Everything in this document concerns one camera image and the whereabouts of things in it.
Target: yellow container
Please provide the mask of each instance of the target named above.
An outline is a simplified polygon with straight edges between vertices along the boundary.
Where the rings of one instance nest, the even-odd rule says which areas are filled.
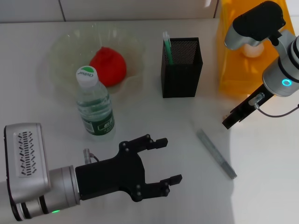
[[[233,20],[265,0],[222,0],[220,22],[217,30],[217,53],[220,75],[220,92],[234,97],[251,94],[262,83],[263,71],[278,57],[270,41],[265,41],[263,53],[256,58],[246,57],[242,49],[229,50],[224,45],[225,35]],[[286,25],[294,33],[285,0],[273,0],[283,10]]]

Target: white bottle cap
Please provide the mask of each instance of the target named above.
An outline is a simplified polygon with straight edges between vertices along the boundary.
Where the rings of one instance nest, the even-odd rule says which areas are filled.
[[[98,73],[92,66],[82,66],[76,73],[77,81],[82,88],[95,86],[98,81]]]

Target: black mesh pencil holder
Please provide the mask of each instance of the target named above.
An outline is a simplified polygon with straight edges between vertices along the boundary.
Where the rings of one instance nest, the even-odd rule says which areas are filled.
[[[163,42],[161,82],[163,98],[194,97],[202,68],[199,39],[171,38],[173,64]]]

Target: white table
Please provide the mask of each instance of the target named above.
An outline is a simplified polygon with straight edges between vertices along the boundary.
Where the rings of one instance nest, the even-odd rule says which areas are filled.
[[[293,18],[299,32],[299,18]],[[53,42],[78,22],[0,24],[0,127],[40,122],[49,169],[84,164],[85,147],[101,160],[118,151],[118,143],[147,133],[167,137],[168,147],[140,153],[146,181],[182,174],[168,197],[135,203],[116,192],[80,206],[28,220],[31,224],[281,224],[297,223],[299,202],[299,113],[270,119],[258,112],[229,131],[221,122],[238,102],[218,96],[215,34],[217,19],[124,21],[115,25],[144,41],[143,86],[129,83],[112,96],[116,132],[96,141],[86,133],[75,104],[61,98],[41,68]],[[203,56],[197,96],[163,99],[160,84],[162,32],[172,37],[199,37]],[[262,108],[271,114],[298,104],[299,92],[273,98]],[[235,169],[232,181],[199,142],[195,130],[205,129]],[[1,141],[0,181],[6,178]]]

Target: red ball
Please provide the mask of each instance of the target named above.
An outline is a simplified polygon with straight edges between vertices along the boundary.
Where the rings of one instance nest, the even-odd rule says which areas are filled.
[[[127,73],[124,58],[110,48],[102,47],[89,65],[96,69],[100,82],[106,87],[120,83]]]

